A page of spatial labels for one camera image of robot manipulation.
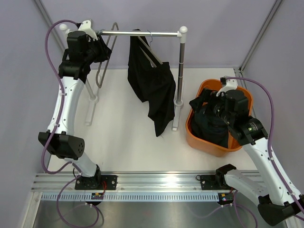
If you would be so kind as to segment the dark navy shorts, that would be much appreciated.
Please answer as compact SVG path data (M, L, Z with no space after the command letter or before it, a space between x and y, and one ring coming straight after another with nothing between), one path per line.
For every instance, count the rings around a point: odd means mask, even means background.
M194 113L190 123L193 134L213 144L228 147L228 126L218 117L212 114Z

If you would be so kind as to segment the grey hanger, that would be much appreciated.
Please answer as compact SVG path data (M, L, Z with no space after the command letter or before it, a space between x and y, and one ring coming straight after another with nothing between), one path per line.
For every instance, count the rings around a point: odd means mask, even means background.
M113 42L112 42L112 45L110 47L111 51L113 51L113 49L114 49L114 46L115 46L115 43L116 43L116 40L117 40L117 36L108 35L107 41L105 43L106 45L108 45L112 37L113 37ZM100 74L101 69L102 69L102 63L99 63L99 65L98 65L97 73L95 75L95 83L96 83L96 85L99 89L102 88L103 81L104 81L104 78L105 78L105 74L106 74L106 71L107 71L107 68L108 68L108 65L109 65L109 61L110 61L110 59L108 59L106 61L102 74Z

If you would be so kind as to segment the black shorts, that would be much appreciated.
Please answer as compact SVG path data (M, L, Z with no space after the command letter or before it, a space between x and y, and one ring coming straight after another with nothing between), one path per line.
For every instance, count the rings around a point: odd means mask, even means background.
M145 37L130 37L127 79L140 101L149 103L148 117L158 137L175 117L176 84L169 62L160 63L147 46Z

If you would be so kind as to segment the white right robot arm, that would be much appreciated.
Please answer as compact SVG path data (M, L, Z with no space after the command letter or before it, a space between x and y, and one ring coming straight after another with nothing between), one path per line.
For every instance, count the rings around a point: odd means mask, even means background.
M234 188L250 199L264 221L275 226L296 216L304 208L304 196L290 182L272 150L270 135L262 123L249 114L249 100L241 90L226 92L204 88L190 101L195 114L216 117L227 126L231 136L243 147L257 167L265 187L245 177L228 164L216 169L214 181L219 188Z

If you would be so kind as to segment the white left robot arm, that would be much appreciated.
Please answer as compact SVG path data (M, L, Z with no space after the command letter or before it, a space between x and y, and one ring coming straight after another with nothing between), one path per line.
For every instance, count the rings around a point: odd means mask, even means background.
M85 154L84 139L74 135L74 122L91 64L108 60L112 52L100 35L94 38L84 31L70 32L67 45L56 72L59 90L53 119L47 131L38 134L38 140L44 146L44 151L79 170L80 184L95 190L102 184L100 168Z

